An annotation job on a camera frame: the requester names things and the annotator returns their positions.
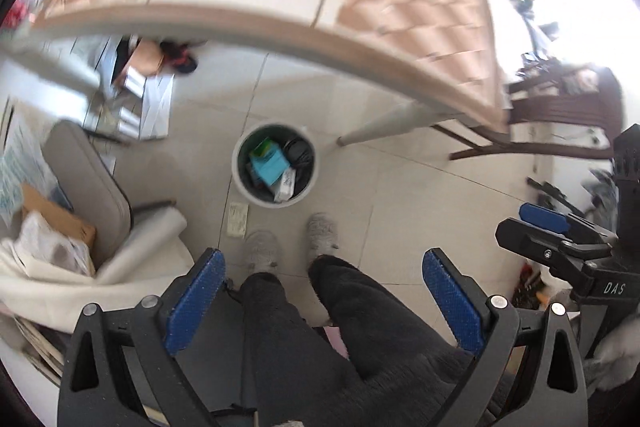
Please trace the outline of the blue green plastic bag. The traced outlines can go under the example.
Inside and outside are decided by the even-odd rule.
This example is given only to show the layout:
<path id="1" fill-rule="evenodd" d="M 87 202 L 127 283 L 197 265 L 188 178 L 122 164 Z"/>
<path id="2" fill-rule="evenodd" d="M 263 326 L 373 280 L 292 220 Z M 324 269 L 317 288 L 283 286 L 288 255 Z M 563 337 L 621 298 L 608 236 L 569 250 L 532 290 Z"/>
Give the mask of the blue green plastic bag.
<path id="1" fill-rule="evenodd" d="M 268 186 L 277 183 L 282 172 L 290 167 L 280 145 L 269 138 L 250 151 L 250 165 L 257 178 Z"/>

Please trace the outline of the white round trash bin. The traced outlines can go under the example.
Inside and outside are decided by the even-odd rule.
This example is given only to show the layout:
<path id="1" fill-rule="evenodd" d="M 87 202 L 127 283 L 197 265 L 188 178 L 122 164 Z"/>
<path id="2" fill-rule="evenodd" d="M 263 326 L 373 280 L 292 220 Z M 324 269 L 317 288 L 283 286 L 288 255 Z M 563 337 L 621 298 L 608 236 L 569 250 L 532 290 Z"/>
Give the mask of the white round trash bin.
<path id="1" fill-rule="evenodd" d="M 238 191 L 262 208 L 290 207 L 317 181 L 320 156 L 304 128 L 281 121 L 254 124 L 235 144 L 231 171 Z"/>

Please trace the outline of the cream rolled cloth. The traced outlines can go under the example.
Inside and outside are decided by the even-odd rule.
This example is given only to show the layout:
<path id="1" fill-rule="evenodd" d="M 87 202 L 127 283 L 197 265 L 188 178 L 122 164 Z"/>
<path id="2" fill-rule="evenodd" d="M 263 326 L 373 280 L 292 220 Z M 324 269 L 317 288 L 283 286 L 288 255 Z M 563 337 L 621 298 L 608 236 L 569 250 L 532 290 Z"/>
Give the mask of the cream rolled cloth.
<path id="1" fill-rule="evenodd" d="M 174 208 L 146 216 L 93 277 L 14 254 L 1 241 L 1 312 L 70 334 L 82 309 L 96 303 L 104 311 L 134 307 L 147 295 L 162 295 L 194 260 L 179 235 L 186 218 Z"/>

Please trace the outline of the black fleece trouser legs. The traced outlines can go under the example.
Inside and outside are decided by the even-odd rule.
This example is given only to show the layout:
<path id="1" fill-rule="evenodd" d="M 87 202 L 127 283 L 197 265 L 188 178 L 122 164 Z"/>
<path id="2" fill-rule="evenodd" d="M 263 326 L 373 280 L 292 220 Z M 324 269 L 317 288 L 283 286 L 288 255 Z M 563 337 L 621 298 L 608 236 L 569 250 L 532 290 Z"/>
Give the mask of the black fleece trouser legs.
<path id="1" fill-rule="evenodd" d="M 340 330 L 342 357 L 288 302 L 272 273 L 240 295 L 259 421 L 264 426 L 425 426 L 471 364 L 384 286 L 320 256 L 308 277 Z"/>

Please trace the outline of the white table leg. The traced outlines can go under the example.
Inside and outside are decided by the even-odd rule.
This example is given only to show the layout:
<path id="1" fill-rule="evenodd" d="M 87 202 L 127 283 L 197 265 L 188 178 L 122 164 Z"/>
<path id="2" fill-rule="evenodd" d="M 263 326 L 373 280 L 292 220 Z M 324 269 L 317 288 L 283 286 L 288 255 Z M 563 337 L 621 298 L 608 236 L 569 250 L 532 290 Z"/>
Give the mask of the white table leg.
<path id="1" fill-rule="evenodd" d="M 447 114 L 441 108 L 430 107 L 418 102 L 399 105 L 360 129 L 341 135 L 336 140 L 336 144 L 347 146 L 406 134 L 414 129 L 438 124 L 444 121 L 446 116 Z"/>

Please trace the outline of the left grey fuzzy slipper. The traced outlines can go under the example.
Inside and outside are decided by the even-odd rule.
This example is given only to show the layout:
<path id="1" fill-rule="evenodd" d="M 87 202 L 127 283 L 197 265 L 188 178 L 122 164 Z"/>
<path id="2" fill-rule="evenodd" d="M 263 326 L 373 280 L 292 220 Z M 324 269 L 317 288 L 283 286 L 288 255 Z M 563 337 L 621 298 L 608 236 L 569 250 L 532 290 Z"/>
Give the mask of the left grey fuzzy slipper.
<path id="1" fill-rule="evenodd" d="M 281 258 L 277 237 L 266 230 L 250 233 L 243 244 L 243 258 L 248 273 L 276 273 Z"/>

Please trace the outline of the grey fuzzy slipper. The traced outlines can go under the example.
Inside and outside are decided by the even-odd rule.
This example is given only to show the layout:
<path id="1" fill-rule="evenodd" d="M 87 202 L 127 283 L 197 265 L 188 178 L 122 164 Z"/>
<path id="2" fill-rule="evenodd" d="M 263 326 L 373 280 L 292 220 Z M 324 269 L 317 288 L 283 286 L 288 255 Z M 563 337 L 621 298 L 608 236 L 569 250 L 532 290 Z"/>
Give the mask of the grey fuzzy slipper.
<path id="1" fill-rule="evenodd" d="M 311 215 L 306 224 L 307 259 L 311 263 L 321 256 L 332 256 L 340 249 L 337 224 L 325 212 Z"/>
<path id="2" fill-rule="evenodd" d="M 266 230 L 250 233 L 243 244 L 243 258 L 248 273 L 276 273 L 281 258 L 277 237 Z"/>

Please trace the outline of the grey cushioned chair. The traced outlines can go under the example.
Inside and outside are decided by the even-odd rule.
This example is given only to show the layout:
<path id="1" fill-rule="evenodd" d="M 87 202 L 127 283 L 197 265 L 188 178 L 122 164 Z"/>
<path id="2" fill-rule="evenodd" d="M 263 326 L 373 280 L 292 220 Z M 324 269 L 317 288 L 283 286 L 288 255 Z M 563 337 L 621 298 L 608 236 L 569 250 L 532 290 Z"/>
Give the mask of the grey cushioned chair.
<path id="1" fill-rule="evenodd" d="M 75 215 L 96 228 L 92 260 L 100 267 L 125 243 L 138 218 L 176 202 L 164 199 L 131 206 L 89 136 L 76 122 L 60 120 L 50 130 L 42 153 Z"/>

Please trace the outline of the brown cardboard box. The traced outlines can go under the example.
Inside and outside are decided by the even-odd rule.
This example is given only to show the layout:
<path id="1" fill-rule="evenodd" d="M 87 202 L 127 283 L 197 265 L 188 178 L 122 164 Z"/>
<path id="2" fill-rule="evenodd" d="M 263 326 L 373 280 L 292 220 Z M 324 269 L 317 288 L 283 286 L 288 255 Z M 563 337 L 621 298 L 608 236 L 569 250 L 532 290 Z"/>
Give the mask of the brown cardboard box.
<path id="1" fill-rule="evenodd" d="M 93 277 L 91 257 L 96 227 L 23 183 L 22 226 L 18 246 L 33 258 L 58 268 Z"/>

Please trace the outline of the right grey fuzzy slipper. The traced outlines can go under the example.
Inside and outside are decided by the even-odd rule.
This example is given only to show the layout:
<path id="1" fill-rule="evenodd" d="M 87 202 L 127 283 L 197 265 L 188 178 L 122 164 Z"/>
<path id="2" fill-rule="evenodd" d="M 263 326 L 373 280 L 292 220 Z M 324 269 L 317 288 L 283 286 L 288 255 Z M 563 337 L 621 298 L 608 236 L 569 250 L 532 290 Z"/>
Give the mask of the right grey fuzzy slipper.
<path id="1" fill-rule="evenodd" d="M 340 249 L 337 224 L 325 212 L 311 215 L 306 224 L 307 259 L 311 263 L 321 256 L 332 256 Z"/>

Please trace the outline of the green white medicine box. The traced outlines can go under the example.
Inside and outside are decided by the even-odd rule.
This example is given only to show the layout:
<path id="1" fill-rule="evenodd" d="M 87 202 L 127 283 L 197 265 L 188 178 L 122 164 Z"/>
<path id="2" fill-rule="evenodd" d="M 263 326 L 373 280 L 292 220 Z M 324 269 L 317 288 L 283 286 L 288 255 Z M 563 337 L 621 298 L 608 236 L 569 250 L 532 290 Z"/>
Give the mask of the green white medicine box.
<path id="1" fill-rule="evenodd" d="M 285 169 L 280 179 L 274 184 L 274 201 L 280 204 L 280 202 L 287 202 L 294 196 L 295 192 L 296 171 L 292 167 Z"/>

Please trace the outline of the black red sandal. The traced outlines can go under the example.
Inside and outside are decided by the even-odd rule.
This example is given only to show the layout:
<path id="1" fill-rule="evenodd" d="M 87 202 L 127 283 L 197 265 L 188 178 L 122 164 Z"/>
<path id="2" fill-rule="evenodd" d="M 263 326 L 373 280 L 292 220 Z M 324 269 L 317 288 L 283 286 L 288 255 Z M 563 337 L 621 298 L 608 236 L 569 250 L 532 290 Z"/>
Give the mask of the black red sandal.
<path id="1" fill-rule="evenodd" d="M 172 42 L 162 41 L 160 49 L 163 52 L 164 64 L 181 75 L 189 75 L 198 68 L 198 61 L 189 53 L 186 46 Z"/>

